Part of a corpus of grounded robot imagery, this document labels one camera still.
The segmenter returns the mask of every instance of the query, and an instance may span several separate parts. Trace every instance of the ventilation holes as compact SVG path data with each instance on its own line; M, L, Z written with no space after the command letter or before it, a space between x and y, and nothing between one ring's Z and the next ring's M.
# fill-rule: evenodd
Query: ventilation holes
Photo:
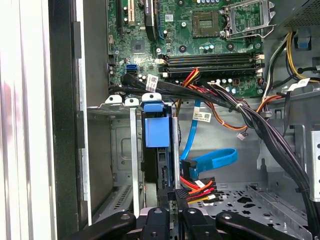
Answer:
M320 25L320 1L315 0L308 7L297 13L285 27L302 27Z
M130 186L130 185L128 185L128 186L125 188L124 192L123 192L122 195L120 196L120 198L119 198L118 202L116 203L116 205L114 206L113 210L116 210L117 208L119 208L119 207L121 206L121 204L122 204L123 201L125 200L125 198L126 198L126 196L127 196L127 194L128 194L128 192L129 192L130 189L131 189L131 186Z

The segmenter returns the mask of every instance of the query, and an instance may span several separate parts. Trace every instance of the metal tab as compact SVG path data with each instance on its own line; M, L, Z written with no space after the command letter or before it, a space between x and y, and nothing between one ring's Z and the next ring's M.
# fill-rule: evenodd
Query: metal tab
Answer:
M139 106L139 100L138 98L127 98L125 101L124 101L124 105L126 107L138 107Z
M159 102L162 101L162 96L157 92L145 93L142 95L142 102Z
M120 95L110 95L104 103L110 105L123 104L122 97Z

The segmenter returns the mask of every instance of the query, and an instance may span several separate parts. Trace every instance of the barcode label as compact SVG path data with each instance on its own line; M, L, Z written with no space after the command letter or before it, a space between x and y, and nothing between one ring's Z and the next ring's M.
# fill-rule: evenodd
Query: barcode label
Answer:
M192 119L210 123L212 114L208 112L199 111L199 109L199 107L194 108Z
M158 79L159 77L148 74L147 80L146 80L146 85L145 85L145 90L149 92L156 92L157 84L158 84Z
M164 21L165 22L173 22L174 21L174 15L173 14L164 15Z

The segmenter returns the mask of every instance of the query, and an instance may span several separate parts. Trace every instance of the gray metal panel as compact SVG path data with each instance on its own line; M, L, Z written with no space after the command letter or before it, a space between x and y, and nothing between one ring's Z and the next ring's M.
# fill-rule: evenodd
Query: gray metal panel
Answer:
M87 106L108 98L106 0L83 0Z
M88 120L92 212L106 200L113 188L110 120L106 116L99 117Z

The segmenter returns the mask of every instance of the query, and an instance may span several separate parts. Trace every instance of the orange wire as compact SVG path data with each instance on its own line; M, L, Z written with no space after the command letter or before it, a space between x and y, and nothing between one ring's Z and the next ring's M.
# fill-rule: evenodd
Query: orange wire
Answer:
M210 182L209 182L207 185L205 185L204 187L201 187L201 188L199 188L199 189L197 189L197 190L194 190L194 191L189 192L189 195L198 193L198 192L206 189L207 187L210 187L211 184L212 184L212 181L210 181Z

